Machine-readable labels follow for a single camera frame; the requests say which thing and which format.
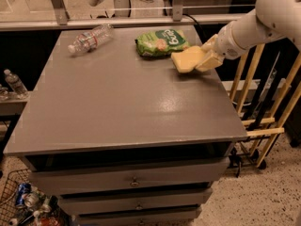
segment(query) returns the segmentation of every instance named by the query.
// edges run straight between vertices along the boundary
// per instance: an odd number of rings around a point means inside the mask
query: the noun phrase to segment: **green snack bag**
[[[137,52],[143,57],[161,57],[182,51],[190,46],[181,30],[166,29],[140,35],[136,40]]]

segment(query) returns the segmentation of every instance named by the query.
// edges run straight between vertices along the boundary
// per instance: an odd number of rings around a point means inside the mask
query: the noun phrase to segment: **basket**
[[[9,173],[0,198],[0,225],[8,225],[8,221],[16,213],[15,197],[18,185],[28,183],[29,169],[14,170]]]

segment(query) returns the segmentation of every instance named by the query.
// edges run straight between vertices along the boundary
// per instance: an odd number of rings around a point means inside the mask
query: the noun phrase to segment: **plastic bottle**
[[[10,70],[4,70],[5,80],[16,93],[18,99],[25,99],[28,97],[29,93],[19,76],[12,73]]]
[[[112,40],[113,37],[113,26],[103,24],[77,36],[74,43],[68,46],[68,49],[72,54],[82,54],[96,49],[101,44]]]
[[[0,101],[5,101],[9,97],[8,88],[2,87],[0,84]]]

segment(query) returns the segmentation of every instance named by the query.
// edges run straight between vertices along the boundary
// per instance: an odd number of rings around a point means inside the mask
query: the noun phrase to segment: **desk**
[[[78,57],[67,46],[80,31],[62,32],[5,149],[81,223],[196,218],[246,138],[215,70],[178,74],[169,56],[137,54],[138,35],[166,28],[116,29]],[[200,44],[193,26],[173,28]]]

